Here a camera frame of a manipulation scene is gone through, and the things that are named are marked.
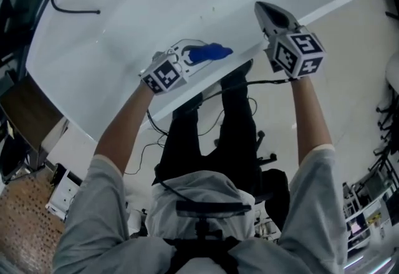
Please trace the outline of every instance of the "gray shirt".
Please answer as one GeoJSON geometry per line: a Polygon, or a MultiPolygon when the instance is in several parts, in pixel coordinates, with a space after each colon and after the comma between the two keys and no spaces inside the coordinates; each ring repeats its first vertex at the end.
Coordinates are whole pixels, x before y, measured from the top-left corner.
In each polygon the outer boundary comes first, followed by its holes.
{"type": "MultiPolygon", "coordinates": [[[[331,146],[314,149],[290,184],[291,204],[278,244],[253,236],[253,211],[212,220],[211,230],[241,240],[229,253],[239,273],[343,273],[347,256],[343,195],[331,146]]],[[[195,201],[245,202],[224,175],[200,171],[167,181],[195,201]]],[[[150,236],[129,239],[122,176],[107,158],[94,157],[70,208],[53,260],[54,273],[165,273],[175,248],[163,238],[195,237],[196,219],[176,215],[173,193],[153,188],[147,217],[150,236]]],[[[189,261],[180,273],[224,273],[208,258],[189,261]]]]}

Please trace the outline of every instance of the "brown mat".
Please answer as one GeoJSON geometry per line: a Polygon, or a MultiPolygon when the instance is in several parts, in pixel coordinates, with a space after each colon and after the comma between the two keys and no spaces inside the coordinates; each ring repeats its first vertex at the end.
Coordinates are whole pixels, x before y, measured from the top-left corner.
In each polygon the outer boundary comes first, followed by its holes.
{"type": "Polygon", "coordinates": [[[52,172],[10,182],[0,196],[0,252],[24,273],[50,273],[55,248],[64,231],[45,205],[53,188],[52,172]]]}

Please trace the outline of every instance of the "forearm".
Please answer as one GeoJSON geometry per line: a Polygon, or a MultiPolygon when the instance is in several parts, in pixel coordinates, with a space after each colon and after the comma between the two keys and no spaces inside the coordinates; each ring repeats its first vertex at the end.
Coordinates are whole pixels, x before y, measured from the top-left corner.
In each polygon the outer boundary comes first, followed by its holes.
{"type": "Polygon", "coordinates": [[[332,144],[330,133],[309,77],[291,83],[297,118],[299,164],[315,147],[332,144]]]}
{"type": "Polygon", "coordinates": [[[101,136],[94,154],[109,158],[123,174],[154,94],[141,83],[101,136]]]}

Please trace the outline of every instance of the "blue sponge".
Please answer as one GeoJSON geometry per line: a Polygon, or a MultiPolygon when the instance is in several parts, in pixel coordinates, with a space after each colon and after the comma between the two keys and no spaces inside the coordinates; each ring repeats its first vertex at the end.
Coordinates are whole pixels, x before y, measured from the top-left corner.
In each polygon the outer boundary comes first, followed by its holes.
{"type": "Polygon", "coordinates": [[[225,48],[217,43],[212,43],[205,46],[191,48],[188,57],[192,62],[198,64],[200,62],[204,62],[205,60],[224,59],[232,53],[232,49],[225,48]]]}

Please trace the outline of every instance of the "shoe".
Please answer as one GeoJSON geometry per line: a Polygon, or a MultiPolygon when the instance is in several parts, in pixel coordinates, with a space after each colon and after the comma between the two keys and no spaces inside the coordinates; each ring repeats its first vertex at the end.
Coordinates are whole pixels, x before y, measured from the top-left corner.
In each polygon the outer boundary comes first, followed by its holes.
{"type": "Polygon", "coordinates": [[[238,83],[244,82],[245,76],[251,71],[253,65],[254,60],[248,60],[245,64],[242,64],[240,67],[224,76],[220,80],[221,86],[226,88],[231,85],[237,85],[238,83]]]}
{"type": "Polygon", "coordinates": [[[204,100],[203,94],[199,93],[197,96],[188,100],[186,103],[182,104],[179,108],[177,108],[172,114],[172,120],[189,114],[191,111],[197,110],[204,100]]]}

